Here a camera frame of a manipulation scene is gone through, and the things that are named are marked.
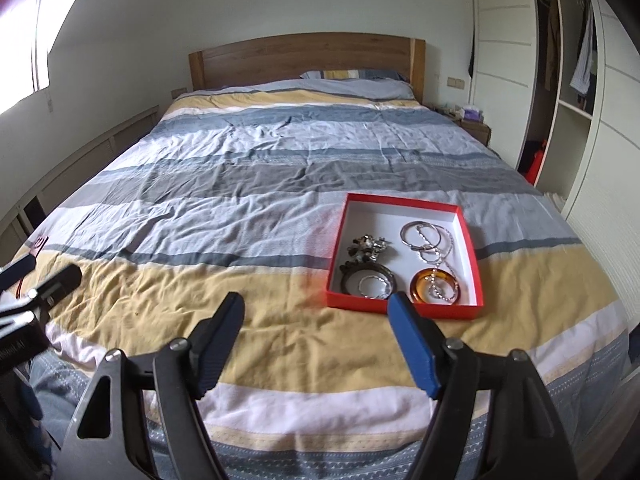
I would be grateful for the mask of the large silver hoop bangle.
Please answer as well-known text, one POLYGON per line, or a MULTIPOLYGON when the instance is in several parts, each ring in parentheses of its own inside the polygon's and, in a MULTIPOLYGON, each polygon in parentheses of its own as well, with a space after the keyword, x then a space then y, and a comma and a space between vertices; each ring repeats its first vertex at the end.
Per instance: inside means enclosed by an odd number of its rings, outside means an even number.
POLYGON ((442 227, 423 220, 410 221, 402 226, 400 240, 414 252, 430 252, 442 244, 442 227))

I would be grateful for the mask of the red jewelry box white inside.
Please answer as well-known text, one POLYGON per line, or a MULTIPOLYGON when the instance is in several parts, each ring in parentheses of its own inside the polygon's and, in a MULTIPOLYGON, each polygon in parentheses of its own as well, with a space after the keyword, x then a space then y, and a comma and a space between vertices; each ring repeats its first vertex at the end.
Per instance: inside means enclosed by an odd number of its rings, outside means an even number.
POLYGON ((326 304, 331 308, 384 314, 387 300, 371 300, 340 291, 340 266, 346 262, 373 261, 391 270, 396 292, 410 297, 413 275, 434 266, 450 272, 459 282, 455 304, 413 302, 426 318, 472 320, 484 307, 476 255, 462 209, 458 206, 410 200, 410 198, 349 193, 337 233, 329 277, 326 304), (410 221, 423 220, 442 227, 442 244, 430 252, 414 252, 402 244, 399 232, 410 221))

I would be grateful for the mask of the amber orange bangle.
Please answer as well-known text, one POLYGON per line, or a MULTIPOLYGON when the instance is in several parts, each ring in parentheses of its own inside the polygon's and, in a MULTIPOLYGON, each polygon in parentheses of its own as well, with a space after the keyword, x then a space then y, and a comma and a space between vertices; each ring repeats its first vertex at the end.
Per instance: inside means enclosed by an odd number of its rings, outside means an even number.
POLYGON ((418 304, 455 304, 460 297, 458 280, 447 271, 434 266, 413 275, 409 287, 410 297, 418 304))

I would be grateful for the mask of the dark grey bangle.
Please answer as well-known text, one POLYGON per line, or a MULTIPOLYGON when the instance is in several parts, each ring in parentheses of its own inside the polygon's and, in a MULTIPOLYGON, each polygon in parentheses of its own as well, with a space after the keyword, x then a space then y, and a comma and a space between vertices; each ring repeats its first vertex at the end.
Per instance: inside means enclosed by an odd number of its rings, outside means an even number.
POLYGON ((340 271, 340 291, 345 295, 386 300, 397 290, 395 275, 382 264, 346 262, 340 266, 340 271))

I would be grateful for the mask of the striped bed duvet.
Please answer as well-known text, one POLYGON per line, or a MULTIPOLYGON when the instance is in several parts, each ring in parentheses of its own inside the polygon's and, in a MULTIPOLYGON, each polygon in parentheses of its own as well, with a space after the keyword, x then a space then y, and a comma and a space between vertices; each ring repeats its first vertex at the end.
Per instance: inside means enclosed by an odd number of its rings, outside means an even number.
POLYGON ((386 318, 326 305, 349 193, 462 209, 484 308, 442 331, 526 350, 573 446, 590 441, 629 368, 624 307, 536 188, 389 80, 293 79, 185 94, 52 210, 33 285, 76 263, 29 388, 61 444, 111 348, 186 336, 228 292, 244 326, 198 407, 235 479, 400 479, 434 411, 386 318))

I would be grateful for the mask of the red bag in wardrobe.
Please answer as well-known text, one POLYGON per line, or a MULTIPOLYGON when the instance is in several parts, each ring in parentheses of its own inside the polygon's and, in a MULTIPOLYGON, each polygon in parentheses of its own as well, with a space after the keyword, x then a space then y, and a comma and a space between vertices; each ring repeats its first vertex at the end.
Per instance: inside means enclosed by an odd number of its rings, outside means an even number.
POLYGON ((528 141, 526 143, 524 177, 531 185, 537 181, 546 148, 547 141, 528 141))

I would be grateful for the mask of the wooden nightstand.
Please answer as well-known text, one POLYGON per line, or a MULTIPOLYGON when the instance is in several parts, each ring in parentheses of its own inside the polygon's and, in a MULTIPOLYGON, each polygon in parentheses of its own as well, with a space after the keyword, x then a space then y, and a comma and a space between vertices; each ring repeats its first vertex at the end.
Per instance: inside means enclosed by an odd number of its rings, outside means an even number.
POLYGON ((450 112, 442 112, 442 114, 450 119, 455 125, 465 130, 475 140, 487 146, 491 138, 491 128, 484 122, 473 122, 472 120, 462 119, 450 112))

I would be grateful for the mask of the purple tissue box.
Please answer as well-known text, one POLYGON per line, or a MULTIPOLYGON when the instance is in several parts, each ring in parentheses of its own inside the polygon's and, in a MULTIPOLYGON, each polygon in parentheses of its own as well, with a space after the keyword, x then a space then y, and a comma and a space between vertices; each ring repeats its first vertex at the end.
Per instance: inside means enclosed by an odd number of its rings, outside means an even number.
POLYGON ((482 122, 484 120, 483 111, 474 105, 462 107, 462 119, 467 122, 482 122))

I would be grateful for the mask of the window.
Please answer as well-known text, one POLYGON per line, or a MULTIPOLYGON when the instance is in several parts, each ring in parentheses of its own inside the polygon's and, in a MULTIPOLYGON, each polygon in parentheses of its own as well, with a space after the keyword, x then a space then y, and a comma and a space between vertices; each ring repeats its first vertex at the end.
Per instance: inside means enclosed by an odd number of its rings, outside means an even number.
POLYGON ((49 55, 76 0, 17 0, 1 13, 1 109, 47 89, 49 55))

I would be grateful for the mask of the striped pillow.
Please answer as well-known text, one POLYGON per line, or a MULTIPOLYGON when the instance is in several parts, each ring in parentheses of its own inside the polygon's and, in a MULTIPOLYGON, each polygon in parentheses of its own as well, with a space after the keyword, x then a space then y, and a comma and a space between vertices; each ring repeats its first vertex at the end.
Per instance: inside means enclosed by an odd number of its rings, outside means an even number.
POLYGON ((396 72, 396 70, 372 70, 372 68, 364 68, 363 70, 307 70, 300 75, 303 79, 329 79, 329 80, 346 80, 346 79, 365 79, 379 80, 390 79, 407 82, 408 79, 396 72))

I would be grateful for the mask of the wooden headboard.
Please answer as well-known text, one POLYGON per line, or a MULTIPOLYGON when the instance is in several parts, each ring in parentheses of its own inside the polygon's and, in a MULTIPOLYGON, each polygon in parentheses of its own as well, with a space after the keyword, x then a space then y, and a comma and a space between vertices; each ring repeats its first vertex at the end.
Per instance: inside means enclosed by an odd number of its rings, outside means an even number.
POLYGON ((424 97, 426 42, 370 32, 301 32, 262 37, 189 54, 192 87, 215 90, 293 79, 307 70, 394 70, 424 97))

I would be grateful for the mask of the hanging grey shirt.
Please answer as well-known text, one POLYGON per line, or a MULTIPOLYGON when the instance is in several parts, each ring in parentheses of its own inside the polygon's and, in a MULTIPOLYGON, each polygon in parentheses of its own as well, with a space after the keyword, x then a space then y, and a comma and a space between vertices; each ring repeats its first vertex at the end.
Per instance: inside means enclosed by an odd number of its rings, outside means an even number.
POLYGON ((596 24, 592 5, 587 2, 584 13, 584 30, 579 43, 578 57, 570 88, 585 98, 592 86, 593 78, 597 77, 597 45, 596 24))

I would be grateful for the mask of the white wardrobe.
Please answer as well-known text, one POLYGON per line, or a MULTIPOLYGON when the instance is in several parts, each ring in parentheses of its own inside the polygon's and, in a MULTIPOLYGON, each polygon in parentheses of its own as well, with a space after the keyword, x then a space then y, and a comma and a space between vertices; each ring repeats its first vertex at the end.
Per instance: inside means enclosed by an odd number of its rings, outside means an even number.
POLYGON ((608 0, 473 0, 471 101, 491 148, 519 167, 528 141, 547 141, 535 183, 639 323, 639 51, 608 0), (570 88, 585 5, 596 24, 597 77, 570 88))

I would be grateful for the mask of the low white wall cabinet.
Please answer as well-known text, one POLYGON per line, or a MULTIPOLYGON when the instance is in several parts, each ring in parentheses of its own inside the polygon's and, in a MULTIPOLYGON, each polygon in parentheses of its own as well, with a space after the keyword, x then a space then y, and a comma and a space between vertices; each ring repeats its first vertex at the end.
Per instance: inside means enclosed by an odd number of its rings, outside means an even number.
POLYGON ((147 108, 73 152, 35 183, 1 218, 1 263, 9 262, 52 210, 158 123, 158 106, 147 108))

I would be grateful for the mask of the wall switch plate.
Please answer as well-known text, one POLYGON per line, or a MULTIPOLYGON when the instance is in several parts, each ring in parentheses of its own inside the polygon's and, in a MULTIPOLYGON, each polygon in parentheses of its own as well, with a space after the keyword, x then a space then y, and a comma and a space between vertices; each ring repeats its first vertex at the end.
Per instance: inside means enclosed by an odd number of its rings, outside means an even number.
POLYGON ((447 86, 449 88, 455 88, 459 90, 463 90, 465 88, 465 81, 460 78, 448 77, 447 78, 447 86))

